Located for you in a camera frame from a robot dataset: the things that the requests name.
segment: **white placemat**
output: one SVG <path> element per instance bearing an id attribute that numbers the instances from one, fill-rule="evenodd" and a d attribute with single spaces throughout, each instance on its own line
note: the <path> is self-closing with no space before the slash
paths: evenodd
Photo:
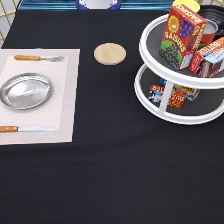
<path id="1" fill-rule="evenodd" d="M 14 55 L 58 56 L 61 62 L 17 61 Z M 47 126 L 57 132 L 0 133 L 0 144 L 71 142 L 73 134 L 79 50 L 35 49 L 0 50 L 0 86 L 18 74 L 39 73 L 53 84 L 51 97 L 42 105 L 27 110 L 13 110 L 0 103 L 0 126 Z"/>

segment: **wooden disc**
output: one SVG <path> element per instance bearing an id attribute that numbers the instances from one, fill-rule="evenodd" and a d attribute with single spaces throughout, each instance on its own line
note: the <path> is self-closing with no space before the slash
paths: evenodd
<path id="1" fill-rule="evenodd" d="M 126 51 L 118 44 L 106 43 L 95 49 L 94 57 L 101 64 L 116 65 L 125 59 Z"/>

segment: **knife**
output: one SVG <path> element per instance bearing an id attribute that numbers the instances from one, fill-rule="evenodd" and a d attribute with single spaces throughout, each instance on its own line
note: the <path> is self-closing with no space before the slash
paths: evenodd
<path id="1" fill-rule="evenodd" d="M 57 131 L 57 129 L 49 127 L 0 126 L 0 132 L 19 132 L 19 131 Z"/>
<path id="2" fill-rule="evenodd" d="M 25 55 L 16 55 L 14 56 L 16 60 L 29 60 L 29 61 L 40 61 L 40 60 L 47 60 L 50 62 L 57 62 L 64 59 L 64 56 L 58 56 L 58 57 L 51 57 L 51 58 L 42 58 L 39 56 L 25 56 Z"/>

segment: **silver plate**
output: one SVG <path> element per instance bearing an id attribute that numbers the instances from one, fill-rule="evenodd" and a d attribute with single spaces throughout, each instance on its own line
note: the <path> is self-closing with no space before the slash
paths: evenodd
<path id="1" fill-rule="evenodd" d="M 0 89 L 0 99 L 10 108 L 28 109 L 46 101 L 52 89 L 52 83 L 46 76 L 25 73 L 3 84 Z"/>

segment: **colorful box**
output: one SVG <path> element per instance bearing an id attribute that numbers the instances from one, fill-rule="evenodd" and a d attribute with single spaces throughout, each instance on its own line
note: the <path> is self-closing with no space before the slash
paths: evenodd
<path id="1" fill-rule="evenodd" d="M 160 79 L 160 84 L 162 85 L 166 85 L 166 79 L 161 78 Z M 186 94 L 186 99 L 193 101 L 196 99 L 196 97 L 198 96 L 200 89 L 194 89 L 194 88 L 190 88 L 190 87 L 185 87 L 185 86 L 181 86 L 178 84 L 174 84 L 173 88 L 182 92 L 185 92 Z"/>
<path id="2" fill-rule="evenodd" d="M 172 6 L 159 53 L 176 69 L 189 67 L 207 20 L 185 5 Z"/>
<path id="3" fill-rule="evenodd" d="M 221 49 L 224 46 L 224 37 L 219 38 L 218 40 L 212 42 L 211 44 L 201 48 L 199 51 L 197 51 L 192 59 L 191 65 L 189 67 L 189 70 L 193 73 L 199 73 L 199 76 L 202 74 L 202 69 L 209 69 L 209 64 L 205 63 L 205 65 L 202 64 L 202 61 L 206 56 L 209 56 L 216 50 Z"/>
<path id="4" fill-rule="evenodd" d="M 224 69 L 224 47 L 206 56 L 201 64 L 199 75 L 202 78 L 212 78 Z"/>
<path id="5" fill-rule="evenodd" d="M 152 85 L 149 92 L 148 100 L 154 103 L 160 103 L 165 88 Z M 168 105 L 173 107 L 182 107 L 185 99 L 185 93 L 179 90 L 173 90 Z"/>

